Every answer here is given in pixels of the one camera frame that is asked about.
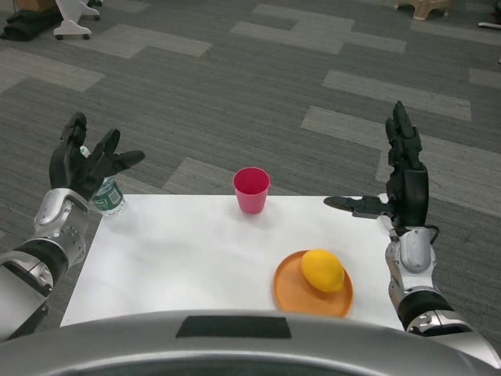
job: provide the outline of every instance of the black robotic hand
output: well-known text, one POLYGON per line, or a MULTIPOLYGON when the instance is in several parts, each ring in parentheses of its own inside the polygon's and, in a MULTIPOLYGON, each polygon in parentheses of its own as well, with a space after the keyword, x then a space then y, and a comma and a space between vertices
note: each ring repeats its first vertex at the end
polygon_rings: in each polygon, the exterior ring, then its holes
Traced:
POLYGON ((68 188, 89 201, 103 184, 104 178, 138 164, 145 154, 139 150, 115 154, 120 132, 112 129, 86 158, 80 151, 85 141, 86 125, 85 116, 76 113, 64 127, 61 144, 52 153, 49 177, 53 189, 68 188))
POLYGON ((395 105, 393 118, 386 121, 386 135, 391 145, 388 164, 394 169, 386 183, 388 203, 371 196, 361 200, 332 196, 324 203, 350 211, 356 217, 375 219, 387 215, 394 227, 424 226, 429 200, 428 172, 419 159, 422 150, 419 132, 411 124, 402 102, 395 105))

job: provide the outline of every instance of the plastic cup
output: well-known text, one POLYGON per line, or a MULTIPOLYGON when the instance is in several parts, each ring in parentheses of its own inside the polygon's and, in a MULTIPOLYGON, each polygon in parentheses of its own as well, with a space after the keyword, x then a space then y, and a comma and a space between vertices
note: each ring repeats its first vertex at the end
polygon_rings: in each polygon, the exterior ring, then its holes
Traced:
POLYGON ((266 171, 257 167, 247 167, 235 174, 233 185, 242 212, 257 214, 263 210, 271 182, 266 171))

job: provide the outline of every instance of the water bottle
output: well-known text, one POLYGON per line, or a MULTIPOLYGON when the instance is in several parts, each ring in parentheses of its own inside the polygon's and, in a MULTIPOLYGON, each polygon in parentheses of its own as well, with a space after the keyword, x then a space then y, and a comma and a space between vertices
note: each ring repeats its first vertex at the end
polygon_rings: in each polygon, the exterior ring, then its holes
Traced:
MULTIPOLYGON (((84 157, 88 157, 90 152, 85 146, 80 148, 84 157)), ((101 188, 92 198, 92 202, 103 215, 113 215, 122 211, 125 205, 124 194, 118 188, 117 182, 112 176, 104 179, 101 188)))

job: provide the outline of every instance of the orange plate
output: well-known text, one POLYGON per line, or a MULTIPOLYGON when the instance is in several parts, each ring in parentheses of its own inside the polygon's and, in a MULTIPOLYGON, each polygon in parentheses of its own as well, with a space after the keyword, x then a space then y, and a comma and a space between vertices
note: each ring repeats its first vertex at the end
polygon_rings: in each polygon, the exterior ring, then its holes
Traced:
POLYGON ((346 269, 340 291, 322 292, 303 276, 301 258, 305 252, 299 251, 287 256, 276 269, 273 280, 276 303, 282 311, 346 317, 353 304, 353 286, 346 269))

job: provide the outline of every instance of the floor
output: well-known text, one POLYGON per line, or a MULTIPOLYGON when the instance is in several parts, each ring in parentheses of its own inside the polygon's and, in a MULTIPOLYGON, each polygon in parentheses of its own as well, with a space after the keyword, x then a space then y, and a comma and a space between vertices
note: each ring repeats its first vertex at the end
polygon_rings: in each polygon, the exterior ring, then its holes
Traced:
MULTIPOLYGON (((89 41, 0 41, 0 250, 33 233, 77 110, 89 145, 116 127, 122 150, 146 152, 119 178, 126 193, 231 193, 232 174, 258 165, 276 194, 359 195, 384 191, 383 123, 400 99, 442 229, 436 283, 501 351, 501 33, 476 27, 489 3, 419 22, 390 0, 105 0, 81 22, 89 41)), ((98 224, 93 212, 89 244, 98 224)))

